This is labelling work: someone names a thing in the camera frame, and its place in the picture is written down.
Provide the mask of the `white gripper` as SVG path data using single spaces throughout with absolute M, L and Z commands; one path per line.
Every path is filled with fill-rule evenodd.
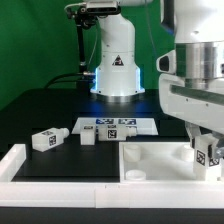
M 224 134 L 224 78 L 208 83 L 207 90 L 185 87 L 185 79 L 175 75 L 159 77 L 159 101 L 165 114 L 186 121 L 185 128 L 190 146 L 195 147 L 195 138 L 200 127 Z M 224 159 L 224 136 L 216 136 L 213 157 Z

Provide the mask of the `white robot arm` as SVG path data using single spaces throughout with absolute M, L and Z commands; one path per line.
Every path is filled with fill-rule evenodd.
M 156 1 L 152 37 L 159 101 L 164 113 L 186 122 L 191 145 L 224 158 L 224 0 L 94 0 L 102 59 L 92 92 L 109 99 L 144 91 L 134 61 L 134 27 L 118 11 Z

